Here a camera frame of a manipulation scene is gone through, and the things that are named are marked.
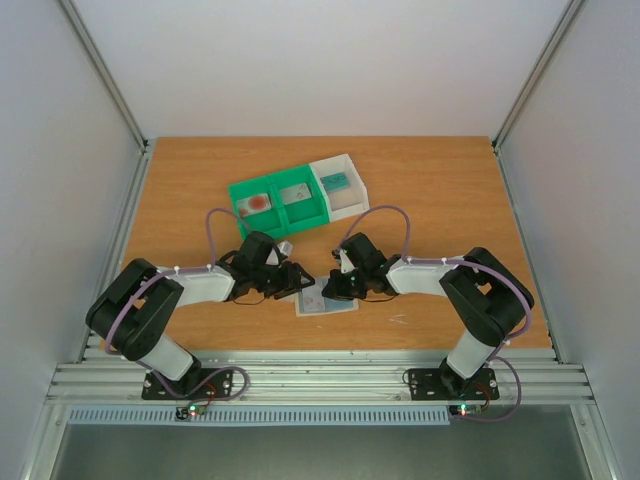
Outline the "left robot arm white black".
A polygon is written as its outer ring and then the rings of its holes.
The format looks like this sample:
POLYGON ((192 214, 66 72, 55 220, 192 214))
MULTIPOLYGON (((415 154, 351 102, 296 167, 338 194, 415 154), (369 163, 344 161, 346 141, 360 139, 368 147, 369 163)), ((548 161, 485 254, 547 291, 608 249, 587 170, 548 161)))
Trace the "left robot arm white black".
POLYGON ((202 267, 160 268, 131 261, 89 308, 85 323, 119 354, 149 369, 178 398, 195 395, 205 379, 201 363, 173 341, 166 327, 174 312, 201 303, 235 303, 255 291, 280 300, 315 284, 289 260, 291 245, 252 232, 237 250, 202 267))

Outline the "beige card holder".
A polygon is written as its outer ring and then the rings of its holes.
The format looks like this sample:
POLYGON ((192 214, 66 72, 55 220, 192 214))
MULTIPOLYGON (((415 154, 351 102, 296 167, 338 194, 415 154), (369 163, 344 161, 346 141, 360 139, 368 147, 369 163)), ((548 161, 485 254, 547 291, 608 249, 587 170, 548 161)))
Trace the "beige card holder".
POLYGON ((328 276, 316 277, 315 284, 306 287, 295 296, 295 311, 297 317, 322 316, 357 311, 359 303, 354 300, 335 300, 322 295, 323 288, 328 283, 328 276))

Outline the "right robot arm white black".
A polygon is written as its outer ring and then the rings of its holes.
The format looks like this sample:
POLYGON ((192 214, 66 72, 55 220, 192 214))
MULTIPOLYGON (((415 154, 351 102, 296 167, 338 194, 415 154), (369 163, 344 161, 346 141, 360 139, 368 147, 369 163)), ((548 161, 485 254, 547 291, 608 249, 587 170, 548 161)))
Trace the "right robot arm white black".
POLYGON ((435 375, 436 388, 447 399, 461 398, 473 389, 486 362, 531 326, 532 294, 483 247, 440 259, 387 257, 365 234, 357 233, 342 242, 334 257, 339 267, 329 273, 322 290, 328 299, 365 300, 375 293, 449 300, 464 331, 435 375))

